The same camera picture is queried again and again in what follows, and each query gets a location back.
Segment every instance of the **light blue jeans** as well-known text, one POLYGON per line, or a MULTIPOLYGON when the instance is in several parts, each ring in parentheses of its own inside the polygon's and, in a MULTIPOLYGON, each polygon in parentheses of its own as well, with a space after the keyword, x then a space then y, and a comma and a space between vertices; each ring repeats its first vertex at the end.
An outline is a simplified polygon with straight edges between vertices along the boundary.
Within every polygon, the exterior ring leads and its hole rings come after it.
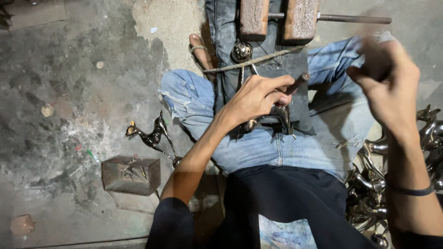
MULTIPOLYGON (((315 136, 294 131, 296 139, 282 133, 273 137, 273 130, 263 126, 237 142, 226 136, 212 155, 224 173, 284 165, 322 169, 343 181, 374 122, 360 86, 345 72, 363 64, 359 47, 360 38, 353 37, 308 53, 309 87, 327 88, 310 106, 315 136)), ((187 70, 173 70, 163 76, 159 92, 172 116, 198 140, 214 117, 213 83, 187 70)))

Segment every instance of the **black bracelet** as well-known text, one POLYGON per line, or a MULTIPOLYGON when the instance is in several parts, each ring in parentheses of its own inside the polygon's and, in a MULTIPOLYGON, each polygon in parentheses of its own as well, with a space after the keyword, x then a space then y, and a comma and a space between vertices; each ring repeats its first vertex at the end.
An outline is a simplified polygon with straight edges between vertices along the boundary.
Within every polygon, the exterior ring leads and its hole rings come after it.
POLYGON ((433 187, 432 183, 431 183, 431 185, 428 188, 420 189, 420 190, 396 187, 396 186, 393 186, 393 185, 389 184, 388 182, 386 182, 386 185, 388 185, 388 187, 390 187, 393 190, 395 190, 395 191, 397 191, 399 193, 402 193, 404 195, 425 196, 425 195, 428 195, 428 194, 434 192, 434 187, 433 187))

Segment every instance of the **black sleeve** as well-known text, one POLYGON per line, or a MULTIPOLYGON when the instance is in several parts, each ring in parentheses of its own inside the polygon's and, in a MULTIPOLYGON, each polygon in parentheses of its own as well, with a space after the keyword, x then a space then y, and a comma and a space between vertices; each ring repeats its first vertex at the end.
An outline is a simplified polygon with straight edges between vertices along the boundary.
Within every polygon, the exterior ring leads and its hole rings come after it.
POLYGON ((154 213, 146 249, 194 248, 194 220, 180 199, 162 200, 154 213))
POLYGON ((442 249, 443 237, 420 235, 411 232, 396 231, 396 248, 398 249, 442 249))

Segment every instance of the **concrete floor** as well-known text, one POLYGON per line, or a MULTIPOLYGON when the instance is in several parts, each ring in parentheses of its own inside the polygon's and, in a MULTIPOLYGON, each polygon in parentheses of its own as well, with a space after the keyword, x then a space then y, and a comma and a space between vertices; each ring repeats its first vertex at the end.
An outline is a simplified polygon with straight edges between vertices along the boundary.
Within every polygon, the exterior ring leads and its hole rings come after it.
MULTIPOLYGON (((323 1, 320 11, 358 15, 377 6, 393 18, 385 28, 422 71, 417 108, 442 108, 443 4, 334 0, 323 1)), ((99 160, 118 154, 160 158, 161 192, 173 170, 171 161, 139 138, 123 135, 130 121, 149 131, 159 111, 167 113, 157 93, 161 77, 177 68, 201 74, 189 53, 188 35, 209 38, 203 0, 67 0, 65 7, 66 21, 0 34, 0 239, 17 247, 148 234, 155 201, 146 213, 116 208, 101 187, 100 164, 86 150, 99 160), (102 69, 96 67, 98 61, 105 63, 102 69), (41 113, 46 103, 55 109, 50 117, 41 113), (35 232, 12 238, 9 222, 22 214, 32 216, 35 232)), ((358 30, 357 24, 319 22, 311 46, 358 30)), ((164 117, 177 153, 184 155, 192 141, 178 121, 164 117)), ((374 131, 376 138, 379 129, 374 131)), ((202 240, 222 220, 215 175, 210 163, 190 204, 202 240), (211 222, 202 222, 209 218, 211 222)))

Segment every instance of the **metal box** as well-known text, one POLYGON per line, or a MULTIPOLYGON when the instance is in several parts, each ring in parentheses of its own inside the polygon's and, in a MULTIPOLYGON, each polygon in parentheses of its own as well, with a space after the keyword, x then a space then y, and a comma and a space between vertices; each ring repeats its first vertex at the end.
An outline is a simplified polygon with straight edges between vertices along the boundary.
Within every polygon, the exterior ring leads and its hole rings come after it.
POLYGON ((160 186, 160 159, 124 155, 109 158, 101 163, 101 181, 106 191, 151 195, 160 186), (141 178, 125 174, 129 166, 141 178))

